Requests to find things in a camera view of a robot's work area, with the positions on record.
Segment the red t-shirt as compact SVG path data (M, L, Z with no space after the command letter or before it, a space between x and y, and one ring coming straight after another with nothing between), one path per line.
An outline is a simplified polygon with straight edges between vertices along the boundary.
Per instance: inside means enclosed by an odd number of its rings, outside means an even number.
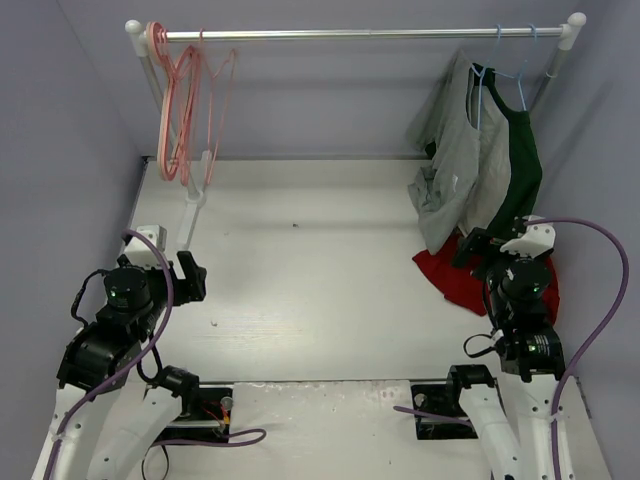
M451 265L460 237L449 237L435 254L423 250L413 257L421 273L447 301L487 315L495 325L526 320L556 322L560 295L550 259L553 249L537 258L518 257L488 275L473 275L469 267Z

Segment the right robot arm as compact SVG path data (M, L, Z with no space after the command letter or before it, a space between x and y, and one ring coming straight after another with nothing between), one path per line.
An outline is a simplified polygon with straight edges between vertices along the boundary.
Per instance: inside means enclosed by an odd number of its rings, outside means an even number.
M475 228L452 261L474 255L482 264L481 298L492 325L488 352L500 359L502 379L472 362L450 368L445 405L464 412L494 479L572 479L566 423L555 395L566 372L559 336L543 300L552 274L545 263L555 231L529 227L510 241Z

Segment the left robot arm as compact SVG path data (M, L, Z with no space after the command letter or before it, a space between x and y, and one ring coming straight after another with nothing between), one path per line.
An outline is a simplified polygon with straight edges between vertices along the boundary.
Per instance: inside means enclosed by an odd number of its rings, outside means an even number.
M32 474L35 479L124 479L164 428L199 409L198 376L165 366L148 380L150 398L130 423L96 446L110 410L145 345L159 338L172 308L206 296L206 270L191 252L180 251L184 275L173 265L123 254L112 270L99 270L105 305L67 345L57 373L58 388L49 432Z

